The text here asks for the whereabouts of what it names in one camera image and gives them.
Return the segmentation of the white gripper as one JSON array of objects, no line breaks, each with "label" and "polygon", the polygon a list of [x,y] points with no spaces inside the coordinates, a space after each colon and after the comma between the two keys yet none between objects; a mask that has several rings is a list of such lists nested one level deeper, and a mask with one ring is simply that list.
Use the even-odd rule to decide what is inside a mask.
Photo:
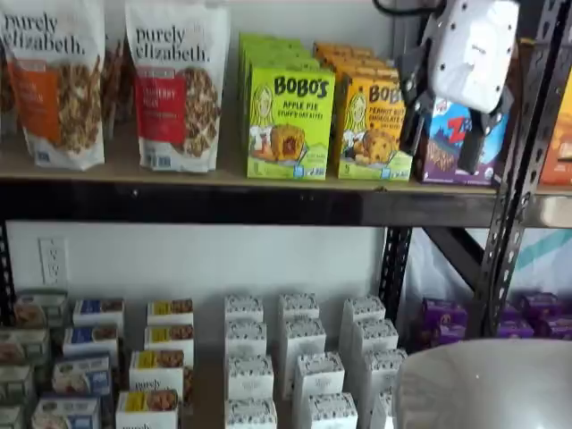
[{"label": "white gripper", "polygon": [[485,139],[509,116],[513,95],[504,88],[517,31],[516,1],[446,1],[430,18],[428,52],[397,58],[405,115],[400,150],[415,155],[434,95],[468,109],[471,130],[458,168],[474,174]]}]

